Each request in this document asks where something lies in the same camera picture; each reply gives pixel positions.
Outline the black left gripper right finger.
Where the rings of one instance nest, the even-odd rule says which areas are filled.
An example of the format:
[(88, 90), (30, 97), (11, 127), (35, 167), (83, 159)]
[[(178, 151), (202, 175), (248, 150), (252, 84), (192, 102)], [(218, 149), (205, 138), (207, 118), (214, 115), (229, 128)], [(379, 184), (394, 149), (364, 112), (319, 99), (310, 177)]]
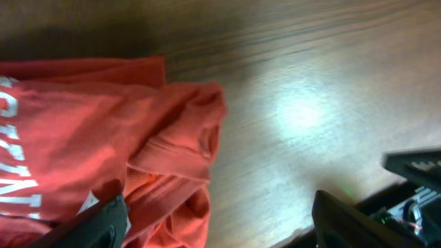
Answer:
[(312, 216), (319, 248), (424, 247), (417, 238), (389, 229), (323, 190), (315, 194)]

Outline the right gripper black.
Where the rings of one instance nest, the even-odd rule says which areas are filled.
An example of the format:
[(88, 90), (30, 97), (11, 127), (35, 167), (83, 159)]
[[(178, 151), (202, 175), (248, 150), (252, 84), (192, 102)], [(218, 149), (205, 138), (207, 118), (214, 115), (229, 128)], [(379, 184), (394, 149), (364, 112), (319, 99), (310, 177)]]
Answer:
[(440, 244), (440, 149), (387, 153), (382, 166), (412, 183), (390, 186), (356, 209), (384, 225), (396, 221), (426, 245)]

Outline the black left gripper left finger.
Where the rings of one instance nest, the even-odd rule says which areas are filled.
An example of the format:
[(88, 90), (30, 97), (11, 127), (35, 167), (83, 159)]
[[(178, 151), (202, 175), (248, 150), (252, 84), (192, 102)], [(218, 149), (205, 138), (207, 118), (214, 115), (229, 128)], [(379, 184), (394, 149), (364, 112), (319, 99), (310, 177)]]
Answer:
[(119, 248), (127, 227), (127, 207), (123, 196), (117, 194), (82, 211), (25, 248)]

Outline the orange red printed t-shirt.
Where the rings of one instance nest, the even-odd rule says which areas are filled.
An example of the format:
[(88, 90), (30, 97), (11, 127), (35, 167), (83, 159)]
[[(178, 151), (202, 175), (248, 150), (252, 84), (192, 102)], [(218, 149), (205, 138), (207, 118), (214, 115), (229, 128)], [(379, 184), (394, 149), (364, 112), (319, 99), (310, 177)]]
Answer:
[(204, 247), (227, 112), (160, 57), (1, 63), (1, 246), (24, 247), (122, 195), (124, 247)]

